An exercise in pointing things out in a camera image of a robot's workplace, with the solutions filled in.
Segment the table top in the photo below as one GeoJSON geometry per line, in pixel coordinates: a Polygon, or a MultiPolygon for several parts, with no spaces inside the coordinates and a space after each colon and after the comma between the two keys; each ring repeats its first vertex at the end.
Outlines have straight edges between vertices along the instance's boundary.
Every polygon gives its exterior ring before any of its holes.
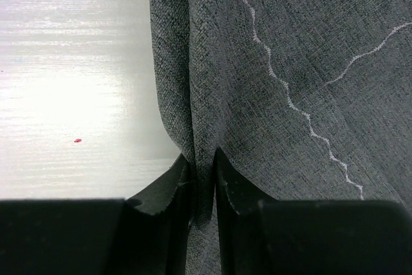
{"type": "Polygon", "coordinates": [[[0,0],[0,51],[0,199],[128,197],[178,156],[149,0],[0,0]]]}

